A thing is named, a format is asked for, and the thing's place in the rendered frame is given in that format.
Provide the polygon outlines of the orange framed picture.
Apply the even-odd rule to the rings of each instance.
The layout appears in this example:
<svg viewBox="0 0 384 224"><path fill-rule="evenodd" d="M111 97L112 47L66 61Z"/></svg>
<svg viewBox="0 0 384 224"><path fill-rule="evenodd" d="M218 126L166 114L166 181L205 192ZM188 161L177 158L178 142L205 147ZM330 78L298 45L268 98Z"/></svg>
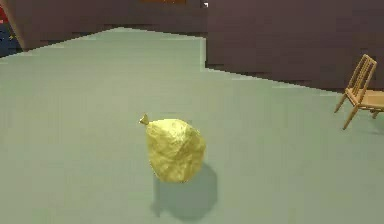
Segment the orange framed picture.
<svg viewBox="0 0 384 224"><path fill-rule="evenodd" d="M181 4L181 5L186 5L187 0L139 0L140 2L145 2L145 3L159 3L159 4Z"/></svg>

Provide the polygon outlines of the light wooden chair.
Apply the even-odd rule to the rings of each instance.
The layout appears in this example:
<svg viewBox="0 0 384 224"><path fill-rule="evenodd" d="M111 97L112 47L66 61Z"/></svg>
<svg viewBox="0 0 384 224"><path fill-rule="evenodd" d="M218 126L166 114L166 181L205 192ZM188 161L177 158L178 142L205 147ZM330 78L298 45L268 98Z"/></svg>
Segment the light wooden chair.
<svg viewBox="0 0 384 224"><path fill-rule="evenodd" d="M345 100L352 105L342 129L346 130L359 110L366 110L376 119L379 113L384 113L384 91L369 89L369 84L377 67L377 61L368 54L363 54L356 65L348 85L336 104L334 112L337 113Z"/></svg>

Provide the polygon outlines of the yellow tied garbage bag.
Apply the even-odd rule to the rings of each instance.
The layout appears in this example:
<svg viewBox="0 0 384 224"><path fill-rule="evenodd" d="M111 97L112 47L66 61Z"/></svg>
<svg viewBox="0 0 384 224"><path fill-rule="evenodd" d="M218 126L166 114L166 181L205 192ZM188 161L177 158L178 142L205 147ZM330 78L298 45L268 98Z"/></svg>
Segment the yellow tied garbage bag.
<svg viewBox="0 0 384 224"><path fill-rule="evenodd" d="M149 164L162 182L186 183L201 169L206 141L199 130L181 119L139 120L145 126Z"/></svg>

